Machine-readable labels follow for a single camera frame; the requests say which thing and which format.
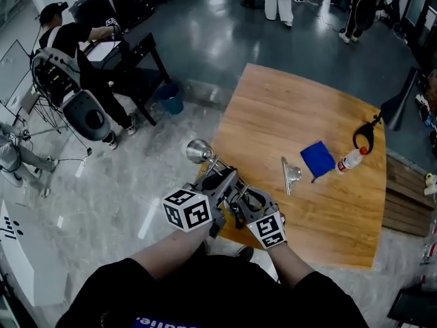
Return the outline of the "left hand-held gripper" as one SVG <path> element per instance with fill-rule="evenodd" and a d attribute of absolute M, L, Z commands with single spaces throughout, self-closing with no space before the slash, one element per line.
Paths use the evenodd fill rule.
<path fill-rule="evenodd" d="M 216 238 L 225 227 L 223 211 L 218 207 L 235 190 L 238 172 L 222 169 L 205 172 L 195 183 L 177 188 L 163 198 L 168 223 L 184 232 L 210 225 L 209 235 Z M 208 196 L 198 191 L 208 191 Z"/>

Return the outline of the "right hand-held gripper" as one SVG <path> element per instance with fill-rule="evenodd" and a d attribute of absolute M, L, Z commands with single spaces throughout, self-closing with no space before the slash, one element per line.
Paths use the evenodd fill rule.
<path fill-rule="evenodd" d="M 239 197 L 238 208 L 246 220 L 247 228 L 264 249 L 286 242 L 279 207 L 274 205 L 269 193 L 248 188 Z"/>

